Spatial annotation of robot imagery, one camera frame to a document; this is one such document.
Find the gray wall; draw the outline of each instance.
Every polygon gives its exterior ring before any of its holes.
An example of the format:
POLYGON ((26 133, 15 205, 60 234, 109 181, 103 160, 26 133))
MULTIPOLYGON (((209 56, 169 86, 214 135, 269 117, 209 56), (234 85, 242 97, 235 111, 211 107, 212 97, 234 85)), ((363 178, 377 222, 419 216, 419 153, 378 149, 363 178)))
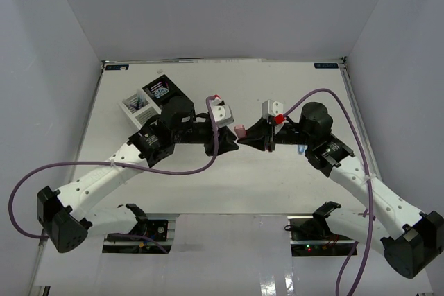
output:
MULTIPOLYGON (((444 0, 379 0, 350 54, 353 88, 384 181, 444 212, 444 0)), ((427 269, 444 295, 444 255, 427 269)))
POLYGON ((378 0, 68 0, 101 60, 339 58, 378 0))
MULTIPOLYGON (((8 196, 21 176, 74 158, 100 63, 66 0, 0 0, 0 295, 25 295, 37 241, 8 219, 8 196)), ((43 172, 17 194, 16 215, 40 232, 38 189, 62 184, 68 170, 43 172)))

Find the blue label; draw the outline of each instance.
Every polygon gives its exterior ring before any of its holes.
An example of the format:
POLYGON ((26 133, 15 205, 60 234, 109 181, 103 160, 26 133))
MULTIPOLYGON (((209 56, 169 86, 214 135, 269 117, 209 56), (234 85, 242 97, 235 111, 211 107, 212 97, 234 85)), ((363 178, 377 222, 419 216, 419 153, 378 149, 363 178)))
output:
POLYGON ((154 92, 154 96, 156 98, 161 98, 163 95, 167 95, 169 93, 169 89, 166 87, 160 87, 154 92))
POLYGON ((304 155, 306 149, 307 149, 307 145, 298 145, 298 154, 304 155))
POLYGON ((339 66, 336 62, 315 62, 315 69, 338 69, 339 66))
POLYGON ((105 71, 126 71, 130 65, 106 65, 105 71))

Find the pink object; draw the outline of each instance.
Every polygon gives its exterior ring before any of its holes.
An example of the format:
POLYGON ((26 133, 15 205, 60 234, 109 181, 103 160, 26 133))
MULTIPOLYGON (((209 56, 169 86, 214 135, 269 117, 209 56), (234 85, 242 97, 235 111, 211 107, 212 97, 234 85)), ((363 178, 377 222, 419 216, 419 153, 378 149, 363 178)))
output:
POLYGON ((245 131, 245 127, 243 125, 236 125, 234 127, 234 132, 236 132, 238 139, 243 139, 247 136, 247 132, 245 131))

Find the black clamp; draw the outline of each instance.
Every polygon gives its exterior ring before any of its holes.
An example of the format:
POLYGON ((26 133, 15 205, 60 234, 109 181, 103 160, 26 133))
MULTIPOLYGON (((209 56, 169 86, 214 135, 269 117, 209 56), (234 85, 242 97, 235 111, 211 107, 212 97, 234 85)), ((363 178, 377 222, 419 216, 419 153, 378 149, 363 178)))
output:
POLYGON ((332 231, 328 227, 327 221, 325 221, 325 219, 328 218, 330 214, 338 208, 341 208, 340 204, 338 204, 337 202, 328 201, 317 210, 315 210, 315 212, 313 213, 313 219, 321 225, 321 227, 326 231, 327 234, 331 234, 332 231))
POLYGON ((139 223, 148 222, 148 217, 146 216, 146 213, 142 211, 136 204, 126 204, 125 207, 128 208, 130 211, 132 211, 132 213, 136 217, 137 222, 139 223))

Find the white enclosure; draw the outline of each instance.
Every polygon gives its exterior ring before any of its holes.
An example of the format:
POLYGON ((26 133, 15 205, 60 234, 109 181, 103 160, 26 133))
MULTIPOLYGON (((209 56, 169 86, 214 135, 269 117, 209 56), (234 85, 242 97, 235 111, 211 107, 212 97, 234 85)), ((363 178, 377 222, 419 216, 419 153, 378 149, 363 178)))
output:
MULTIPOLYGON (((30 170, 76 158, 99 60, 348 57, 384 181, 421 209, 444 213, 442 0, 0 0, 0 5, 1 295, 28 294, 38 243, 10 225, 8 196, 30 170)), ((221 80, 228 86, 238 78, 221 73, 221 80)), ((46 171, 17 193, 15 212, 24 229, 40 232, 37 191, 56 188, 70 175, 67 169, 46 171)), ((330 269, 333 277, 338 267, 330 269)), ((434 294, 444 295, 443 256, 427 274, 434 294)), ((348 283, 352 276, 345 278, 348 283)))
MULTIPOLYGON (((296 102, 296 96, 325 87, 338 94, 358 128, 357 111, 349 99, 348 80, 340 68, 316 69, 312 62, 266 60, 129 64, 127 70, 103 72, 80 149, 80 160, 103 160, 111 156, 134 132, 118 102, 122 96, 130 96, 137 88, 155 80, 158 72, 166 74, 195 102, 197 113, 205 111, 203 101, 208 95, 218 94, 230 104, 235 123, 242 123, 247 128, 261 116, 262 101, 279 99, 287 110, 296 102)), ((359 156, 352 131, 337 102, 326 93, 314 95, 307 101, 318 101, 328 108, 334 119, 333 133, 359 156)), ((300 109, 293 114, 293 118, 298 119, 300 109)), ((176 145, 174 154, 155 167, 170 171, 193 170, 207 163, 208 159, 201 145, 176 145)), ((88 167, 77 168, 74 179, 88 170, 88 167)), ((190 295, 194 293, 194 286, 200 286, 199 291, 204 295, 224 295, 226 290, 215 286, 229 284, 233 290, 243 290, 244 296, 254 296, 259 295, 257 276, 270 273, 274 276, 278 295, 279 281, 291 274, 294 295, 329 295, 334 290, 335 273, 343 257, 292 258, 288 235, 282 232, 288 214, 313 212, 329 200, 353 211, 364 210, 350 193, 313 169, 295 146, 277 146, 273 153, 241 146, 235 152, 218 157, 215 165, 204 173, 192 176, 142 173, 113 191, 97 207, 116 207, 131 202, 151 214, 185 214, 175 223, 171 253, 168 256, 142 255, 143 260, 135 259, 135 255, 102 254, 103 239, 100 237, 87 241, 85 246, 68 255, 57 253, 49 244, 42 255, 35 285, 51 286, 50 296, 69 293, 117 296, 122 290, 131 295, 140 293, 143 288, 149 288, 155 295, 175 295, 177 290, 190 295), (251 215, 232 215, 228 218, 230 223, 218 216, 186 215, 214 213, 251 215), (270 217, 266 214, 283 215, 270 217), (265 230, 269 230, 264 234, 265 239, 259 237, 259 230, 255 230, 259 221, 265 230), (242 230, 242 223, 251 224, 252 229, 243 230, 237 238, 233 235, 240 232, 239 228, 242 230), (214 224, 221 226, 210 231, 214 224), (187 244, 202 249, 181 250, 187 244), (186 273, 183 267, 190 263, 194 269, 186 273), (328 267, 332 274, 326 274, 323 283, 313 287, 312 272, 324 267, 328 267), (241 272, 246 270, 250 273, 243 275, 241 272), (148 280, 138 284, 134 277, 146 271, 150 272, 147 273, 148 280)), ((351 284, 362 253, 360 247, 357 258, 351 260, 342 290, 351 284)), ((357 289, 358 295, 431 291, 425 272, 413 280, 402 278, 376 252, 371 253, 366 272, 357 289), (373 285, 375 278, 379 281, 378 286, 373 285)))

